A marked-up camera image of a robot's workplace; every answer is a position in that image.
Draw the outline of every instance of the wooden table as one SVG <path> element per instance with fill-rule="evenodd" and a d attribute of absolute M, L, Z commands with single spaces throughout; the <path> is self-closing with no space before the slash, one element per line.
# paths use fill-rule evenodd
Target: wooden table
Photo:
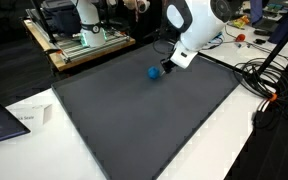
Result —
<path fill-rule="evenodd" d="M 28 33 L 30 33 L 36 39 L 36 41 L 42 47 L 43 51 L 46 51 L 48 49 L 53 49 L 52 45 L 44 38 L 42 33 L 33 25 L 31 20 L 24 20 L 23 25 L 25 26 L 25 29 L 27 31 L 29 31 Z M 75 67 L 77 65 L 80 65 L 82 63 L 94 60 L 94 59 L 99 58 L 101 56 L 104 56 L 106 54 L 109 54 L 109 53 L 118 51 L 120 49 L 126 48 L 128 46 L 133 45 L 133 44 L 135 44 L 135 39 L 130 38 L 130 40 L 125 41 L 124 44 L 120 44 L 120 45 L 111 47 L 109 49 L 106 49 L 106 50 L 103 50 L 100 52 L 92 53 L 92 54 L 90 54 L 90 55 L 88 55 L 88 56 L 86 56 L 86 57 L 84 57 L 78 61 L 72 61 L 72 62 L 68 62 L 68 63 L 65 63 L 64 60 L 61 57 L 59 57 L 56 53 L 50 54 L 49 60 L 56 67 L 56 69 L 61 72 L 61 71 L 67 70 L 69 68 Z"/>

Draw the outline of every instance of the gray mat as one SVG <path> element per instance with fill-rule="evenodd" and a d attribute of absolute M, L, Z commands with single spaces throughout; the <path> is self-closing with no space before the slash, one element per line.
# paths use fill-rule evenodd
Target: gray mat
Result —
<path fill-rule="evenodd" d="M 231 70 L 199 57 L 149 79 L 162 58 L 149 45 L 53 85 L 108 179 L 156 179 L 238 84 Z"/>

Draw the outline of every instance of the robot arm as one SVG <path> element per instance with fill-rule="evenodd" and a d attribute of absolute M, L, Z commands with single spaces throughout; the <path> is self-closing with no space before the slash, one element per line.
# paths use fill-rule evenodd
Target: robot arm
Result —
<path fill-rule="evenodd" d="M 105 43 L 96 7 L 89 0 L 71 0 L 81 18 L 81 40 L 84 47 L 98 47 Z"/>
<path fill-rule="evenodd" d="M 174 66 L 187 68 L 198 51 L 213 39 L 230 19 L 226 0 L 169 0 L 167 18 L 181 32 L 169 59 L 161 64 L 166 73 Z"/>

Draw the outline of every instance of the desk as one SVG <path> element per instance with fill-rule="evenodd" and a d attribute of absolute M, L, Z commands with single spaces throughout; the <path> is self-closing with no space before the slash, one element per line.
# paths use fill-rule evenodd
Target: desk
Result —
<path fill-rule="evenodd" d="M 40 44 L 43 51 L 53 48 L 51 46 L 51 44 L 44 38 L 42 33 L 38 30 L 38 28 L 36 28 L 36 26 L 34 26 L 34 24 L 30 20 L 24 20 L 23 25 L 25 26 L 27 31 L 30 34 L 32 34 L 32 36 L 36 39 L 38 44 Z M 94 60 L 94 59 L 99 58 L 101 56 L 104 56 L 106 54 L 109 54 L 109 53 L 118 51 L 120 49 L 126 48 L 128 46 L 133 45 L 133 44 L 135 44 L 135 39 L 130 38 L 129 41 L 125 41 L 123 44 L 119 44 L 117 46 L 112 46 L 112 47 L 107 48 L 103 51 L 92 53 L 86 57 L 83 57 L 80 60 L 72 61 L 72 62 L 68 62 L 68 63 L 65 63 L 64 60 L 61 57 L 59 57 L 56 53 L 50 54 L 49 59 L 58 71 L 64 71 L 66 69 L 69 69 L 69 68 L 75 67 L 77 65 L 80 65 L 82 63 Z"/>
<path fill-rule="evenodd" d="M 159 179 L 224 179 L 252 132 L 252 116 L 261 101 L 239 85 Z M 50 121 L 29 135 L 0 142 L 0 180 L 105 179 L 52 90 L 8 108 L 40 104 L 52 104 Z"/>
<path fill-rule="evenodd" d="M 272 44 L 267 41 L 269 39 L 268 36 L 255 35 L 253 33 L 255 29 L 250 26 L 245 26 L 245 30 L 240 30 L 231 26 L 226 26 L 226 29 L 229 34 L 234 36 L 237 36 L 238 34 L 244 34 L 246 36 L 245 41 L 250 43 L 253 43 L 255 39 L 266 40 L 266 43 L 260 47 L 273 50 L 276 46 L 276 44 Z M 225 30 L 223 30 L 223 35 L 224 42 L 234 41 L 234 38 L 227 35 Z M 246 43 L 241 42 L 241 44 L 243 46 L 238 48 L 234 43 L 223 43 L 213 50 L 202 50 L 200 53 L 206 57 L 220 61 L 221 63 L 231 67 L 238 63 L 246 63 L 253 58 L 266 58 L 268 56 L 268 53 L 262 52 L 254 47 L 247 48 Z M 281 50 L 280 54 L 288 57 L 288 43 Z M 288 61 L 285 58 L 279 56 L 277 56 L 274 61 L 285 67 L 288 64 Z"/>

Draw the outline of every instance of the blue ball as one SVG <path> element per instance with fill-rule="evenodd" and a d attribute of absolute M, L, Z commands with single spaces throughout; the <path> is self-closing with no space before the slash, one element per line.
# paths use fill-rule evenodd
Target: blue ball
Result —
<path fill-rule="evenodd" d="M 160 70 L 154 66 L 148 69 L 148 76 L 151 79 L 157 79 L 160 76 Z"/>

